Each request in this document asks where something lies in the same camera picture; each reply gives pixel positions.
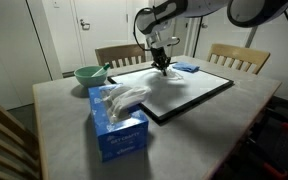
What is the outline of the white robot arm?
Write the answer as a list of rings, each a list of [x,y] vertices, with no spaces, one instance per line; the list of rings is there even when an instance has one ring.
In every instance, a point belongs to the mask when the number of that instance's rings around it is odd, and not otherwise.
[[[167,75],[171,58],[164,47],[175,45],[177,38],[161,41],[159,32],[169,27],[170,20],[203,17],[223,7],[233,25],[250,28],[280,16],[288,8],[288,0],[165,0],[156,7],[143,8],[135,16],[134,26],[146,36],[148,51],[153,55],[152,66]]]

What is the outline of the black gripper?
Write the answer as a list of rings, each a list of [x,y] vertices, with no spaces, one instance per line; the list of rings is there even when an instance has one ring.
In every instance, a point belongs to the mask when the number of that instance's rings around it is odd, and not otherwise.
[[[164,48],[151,48],[151,54],[153,56],[152,66],[163,72],[163,76],[167,76],[167,67],[171,58],[166,55]]]

